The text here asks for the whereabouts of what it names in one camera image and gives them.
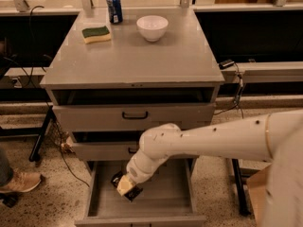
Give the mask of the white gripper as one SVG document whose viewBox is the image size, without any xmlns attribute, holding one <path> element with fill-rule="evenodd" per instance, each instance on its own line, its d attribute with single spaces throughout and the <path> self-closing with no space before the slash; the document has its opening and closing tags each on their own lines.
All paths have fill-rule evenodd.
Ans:
<svg viewBox="0 0 303 227">
<path fill-rule="evenodd" d="M 124 196 L 130 192 L 135 184 L 144 183 L 149 179 L 149 175 L 139 169 L 133 161 L 130 161 L 126 166 L 127 174 L 123 175 L 117 185 L 117 192 Z"/>
</svg>

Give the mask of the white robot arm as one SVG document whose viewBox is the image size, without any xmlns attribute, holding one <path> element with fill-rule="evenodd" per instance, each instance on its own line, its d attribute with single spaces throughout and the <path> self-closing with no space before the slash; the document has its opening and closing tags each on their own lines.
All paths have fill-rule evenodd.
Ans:
<svg viewBox="0 0 303 227">
<path fill-rule="evenodd" d="M 269 162 L 260 227 L 302 227 L 303 110 L 268 113 L 183 131 L 168 123 L 144 131 L 117 184 L 124 196 L 176 155 Z"/>
</svg>

